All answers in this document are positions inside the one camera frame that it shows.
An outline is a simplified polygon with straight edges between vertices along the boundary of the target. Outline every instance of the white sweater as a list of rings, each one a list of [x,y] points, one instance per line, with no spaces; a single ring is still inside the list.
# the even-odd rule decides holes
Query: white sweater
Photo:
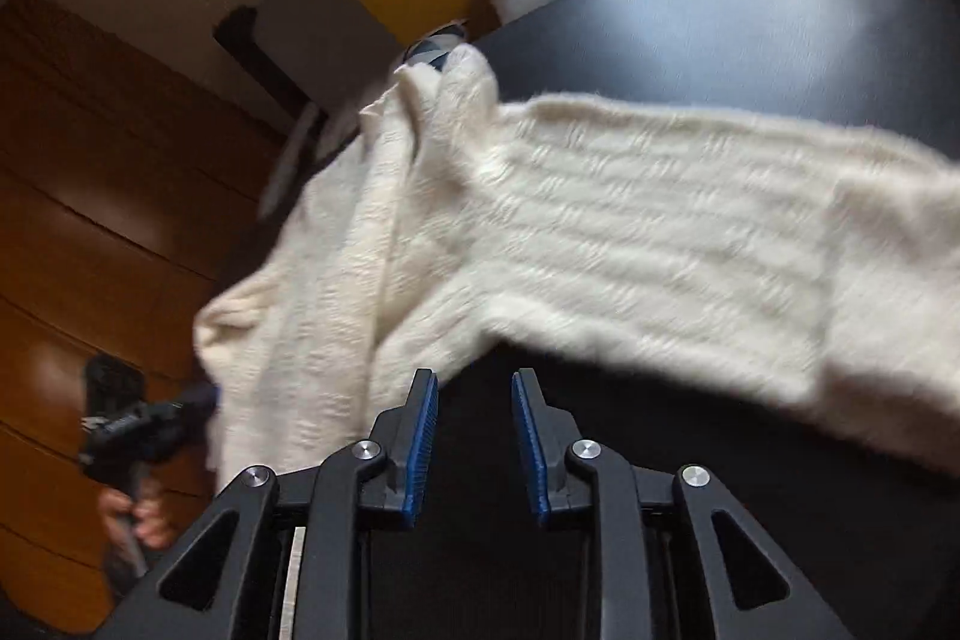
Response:
[[[587,95],[501,105],[466,46],[442,76],[400,68],[361,124],[197,317],[221,482],[318,463],[416,367],[446,381],[503,339],[960,474],[960,176],[937,153]]]

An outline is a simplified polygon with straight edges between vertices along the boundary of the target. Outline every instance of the wooden panel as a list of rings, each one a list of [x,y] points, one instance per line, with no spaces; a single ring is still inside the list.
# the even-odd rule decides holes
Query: wooden panel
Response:
[[[112,609],[100,571],[0,527],[0,585],[23,612],[63,632],[92,632]]]
[[[97,515],[102,486],[80,474],[76,463],[41,451],[0,427],[0,463],[15,464],[16,491],[0,501],[0,525],[48,551],[99,566],[107,538]],[[184,530],[209,504],[207,499],[167,492],[171,521]]]
[[[150,356],[157,344],[165,356],[190,352],[190,320],[207,280],[88,223],[2,170],[0,226],[0,295],[73,338],[147,370],[178,374],[151,365]],[[163,365],[188,368],[182,360]]]
[[[85,405],[83,366],[92,348],[64,338],[0,299],[0,421],[56,453],[75,458]],[[184,384],[147,376],[150,401],[170,399]],[[168,488],[209,496],[203,448],[185,449],[157,470]]]
[[[167,377],[189,377],[193,369],[193,319],[210,298],[213,283],[168,266],[160,299],[141,323],[144,363]]]
[[[9,0],[0,52],[176,159],[257,199],[280,141],[235,106],[47,0]]]
[[[0,160],[141,247],[212,278],[256,219],[253,199],[181,167],[28,71],[0,68],[0,95]]]

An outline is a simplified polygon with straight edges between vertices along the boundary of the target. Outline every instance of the metal screw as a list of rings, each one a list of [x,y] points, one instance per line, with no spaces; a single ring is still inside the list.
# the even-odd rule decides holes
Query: metal screw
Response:
[[[371,439],[361,439],[352,448],[352,453],[361,461],[369,461],[380,455],[380,446]]]
[[[687,485],[692,485],[694,488],[700,488],[710,482],[710,473],[697,464],[691,464],[683,468],[680,477],[683,477],[683,482]]]
[[[257,466],[247,467],[240,477],[245,485],[256,488],[259,485],[264,485],[267,480],[270,480],[270,475],[272,475],[270,467],[258,464]]]
[[[578,439],[573,443],[573,455],[579,458],[597,458],[600,451],[600,443],[592,439]]]

